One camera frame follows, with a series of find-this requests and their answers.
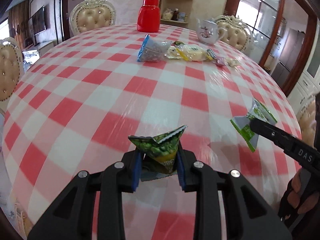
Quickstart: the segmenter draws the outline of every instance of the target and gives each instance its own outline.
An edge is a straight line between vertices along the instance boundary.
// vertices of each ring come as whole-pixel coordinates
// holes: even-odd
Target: red lid
[[[159,0],[143,0],[143,5],[158,6],[159,5]]]

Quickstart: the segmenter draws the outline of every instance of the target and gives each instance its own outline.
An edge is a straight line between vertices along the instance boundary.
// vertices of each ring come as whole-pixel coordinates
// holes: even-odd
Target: jar
[[[179,9],[176,8],[173,12],[173,15],[172,15],[172,19],[173,21],[177,21],[178,20],[178,14],[179,14]]]
[[[159,0],[143,0],[138,14],[137,30],[145,33],[156,33],[160,28]]]
[[[185,12],[179,12],[179,13],[178,13],[178,21],[179,21],[179,22],[184,22],[185,16],[186,16],[186,13],[185,13]]]

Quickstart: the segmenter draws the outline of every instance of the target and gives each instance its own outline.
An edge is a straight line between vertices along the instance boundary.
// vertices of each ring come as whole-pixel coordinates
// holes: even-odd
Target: curtain
[[[10,37],[15,38],[20,49],[24,49],[24,40],[30,37],[29,28],[29,0],[25,0],[9,10]]]

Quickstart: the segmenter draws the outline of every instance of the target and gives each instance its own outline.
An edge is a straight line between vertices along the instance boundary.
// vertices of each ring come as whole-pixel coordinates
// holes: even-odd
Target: blue gripper pad
[[[135,156],[136,156],[136,159],[135,159],[134,167],[132,169],[132,184],[131,184],[131,188],[133,191],[136,191],[139,185],[139,180],[140,180],[141,170],[142,170],[141,156],[139,153],[135,153]]]
[[[177,173],[178,173],[178,178],[179,178],[179,184],[180,187],[182,188],[183,191],[186,189],[186,175],[185,175],[185,170],[183,166],[183,162],[180,156],[180,151],[178,150],[177,152]]]

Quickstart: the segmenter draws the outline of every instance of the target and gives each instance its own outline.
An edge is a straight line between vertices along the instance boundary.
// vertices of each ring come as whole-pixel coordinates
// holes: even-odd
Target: metal screw
[[[232,177],[235,177],[235,178],[239,178],[240,177],[240,172],[237,171],[237,170],[232,170],[230,172],[230,174],[231,174]]]
[[[204,164],[202,162],[196,161],[193,163],[193,166],[201,169],[204,166]]]
[[[123,162],[117,162],[115,163],[115,168],[117,169],[122,169],[124,167],[124,163]]]
[[[78,173],[79,178],[85,178],[86,176],[88,176],[88,173],[86,171],[80,171]]]

